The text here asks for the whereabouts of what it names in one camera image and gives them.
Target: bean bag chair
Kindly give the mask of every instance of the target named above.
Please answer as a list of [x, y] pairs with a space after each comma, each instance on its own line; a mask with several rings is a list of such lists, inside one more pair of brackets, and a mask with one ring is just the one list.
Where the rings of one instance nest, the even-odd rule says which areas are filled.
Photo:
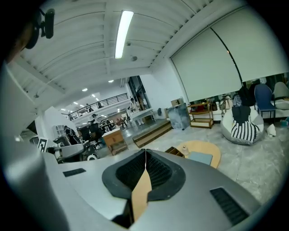
[[289, 101], [284, 100], [289, 97], [289, 89], [283, 82], [277, 82], [274, 87], [275, 107], [280, 110], [289, 110]]
[[[241, 119], [234, 118], [233, 111], [241, 112]], [[226, 139], [233, 143], [251, 145], [261, 139], [264, 132], [264, 121], [261, 115], [254, 109], [247, 106], [233, 107], [228, 110], [221, 121], [221, 130]]]

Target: desk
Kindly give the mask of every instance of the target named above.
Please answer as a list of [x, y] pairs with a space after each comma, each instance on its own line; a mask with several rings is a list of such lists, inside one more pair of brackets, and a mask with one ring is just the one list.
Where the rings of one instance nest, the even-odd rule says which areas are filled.
[[127, 149], [127, 144], [122, 137], [120, 128], [113, 129], [112, 131], [103, 134], [103, 139], [112, 155]]
[[217, 168], [220, 161], [221, 161], [221, 151], [220, 149], [213, 143], [204, 142], [200, 140], [192, 140], [180, 143], [179, 146], [177, 146], [177, 150], [179, 152], [182, 152], [182, 147], [186, 145], [189, 152], [200, 152], [203, 154], [211, 154], [212, 161], [211, 166], [213, 168]]
[[142, 118], [144, 118], [146, 116], [152, 117], [154, 119], [154, 121], [155, 121], [152, 108], [146, 109], [144, 111], [138, 111], [138, 112], [136, 112], [134, 114], [131, 114], [131, 119], [134, 122], [134, 124], [136, 125], [136, 122], [135, 122], [136, 120], [142, 119]]

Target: wooden platform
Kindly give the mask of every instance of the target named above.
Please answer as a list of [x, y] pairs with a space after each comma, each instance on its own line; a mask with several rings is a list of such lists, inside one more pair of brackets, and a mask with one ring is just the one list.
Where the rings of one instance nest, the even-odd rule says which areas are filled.
[[152, 129], [132, 138], [137, 147], [141, 148], [172, 129], [170, 121], [164, 121]]

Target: black bag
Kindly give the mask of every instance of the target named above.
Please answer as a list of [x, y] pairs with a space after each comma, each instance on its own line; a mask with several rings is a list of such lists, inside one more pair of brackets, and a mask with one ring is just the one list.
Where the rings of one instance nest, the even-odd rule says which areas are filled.
[[251, 97], [248, 89], [244, 86], [238, 92], [243, 106], [253, 106], [255, 104], [255, 99]]

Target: ceiling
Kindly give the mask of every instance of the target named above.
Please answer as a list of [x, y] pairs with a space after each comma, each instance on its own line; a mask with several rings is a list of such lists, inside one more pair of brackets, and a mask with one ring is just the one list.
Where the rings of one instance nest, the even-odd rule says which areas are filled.
[[[39, 36], [36, 46], [24, 49], [10, 67], [36, 106], [41, 107], [43, 102], [51, 106], [90, 85], [151, 73], [150, 67], [160, 55], [163, 57], [178, 32], [194, 18], [196, 23], [203, 20], [197, 16], [215, 1], [223, 0], [47, 1], [41, 9], [55, 9], [54, 36]], [[122, 10], [135, 14], [123, 57], [116, 60]], [[213, 12], [212, 8], [205, 13], [210, 16]]]

